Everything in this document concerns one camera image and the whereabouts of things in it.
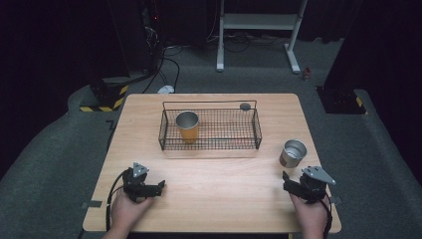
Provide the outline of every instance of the white metal frame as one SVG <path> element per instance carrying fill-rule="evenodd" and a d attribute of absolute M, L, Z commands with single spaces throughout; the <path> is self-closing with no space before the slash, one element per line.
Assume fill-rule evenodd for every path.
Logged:
<path fill-rule="evenodd" d="M 302 0 L 298 14 L 225 14 L 224 0 L 221 0 L 220 31 L 217 50 L 217 72 L 224 71 L 224 29 L 261 29 L 261 30 L 290 30 L 290 43 L 285 44 L 292 71 L 299 74 L 301 69 L 296 60 L 293 47 L 304 18 L 308 0 Z"/>

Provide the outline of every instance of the wooden tabletop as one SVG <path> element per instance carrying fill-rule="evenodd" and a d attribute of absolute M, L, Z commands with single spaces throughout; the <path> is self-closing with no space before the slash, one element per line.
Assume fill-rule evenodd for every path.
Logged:
<path fill-rule="evenodd" d="M 161 150 L 163 102 L 257 101 L 262 131 L 259 149 Z M 284 142 L 296 138 L 308 148 L 296 168 L 279 163 Z M 149 168 L 146 184 L 165 180 L 161 197 L 134 231 L 290 233 L 301 228 L 283 170 L 299 181 L 302 168 L 320 165 L 300 101 L 293 94 L 130 95 L 118 121 L 84 221 L 87 231 L 106 231 L 106 199 L 124 170 L 138 162 Z M 330 232 L 341 224 L 332 206 Z"/>

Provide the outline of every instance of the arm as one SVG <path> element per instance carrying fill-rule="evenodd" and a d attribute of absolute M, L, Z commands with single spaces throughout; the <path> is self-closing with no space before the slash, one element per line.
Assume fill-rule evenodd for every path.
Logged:
<path fill-rule="evenodd" d="M 302 227 L 304 239 L 322 239 L 327 219 L 323 205 L 319 202 L 305 204 L 299 197 L 292 194 L 290 196 Z"/>
<path fill-rule="evenodd" d="M 111 207 L 111 229 L 105 234 L 103 239 L 126 238 L 132 227 L 152 202 L 153 198 L 148 197 L 141 203 L 135 203 L 128 198 L 123 189 L 119 189 Z"/>

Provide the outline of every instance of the black wire basket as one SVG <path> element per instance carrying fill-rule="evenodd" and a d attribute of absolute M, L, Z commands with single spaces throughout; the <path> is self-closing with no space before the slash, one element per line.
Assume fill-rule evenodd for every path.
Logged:
<path fill-rule="evenodd" d="M 158 141 L 162 150 L 259 149 L 262 134 L 256 101 L 164 102 Z M 198 137 L 183 141 L 176 117 L 199 116 Z"/>

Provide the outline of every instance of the metal cup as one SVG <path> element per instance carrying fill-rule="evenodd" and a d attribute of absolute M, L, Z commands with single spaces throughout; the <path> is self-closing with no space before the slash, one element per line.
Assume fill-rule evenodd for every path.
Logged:
<path fill-rule="evenodd" d="M 297 139 L 291 139 L 283 147 L 280 163 L 284 167 L 296 167 L 306 155 L 307 147 L 305 144 Z"/>
<path fill-rule="evenodd" d="M 185 143 L 195 143 L 198 138 L 199 116 L 194 112 L 181 112 L 176 117 L 176 125 Z"/>

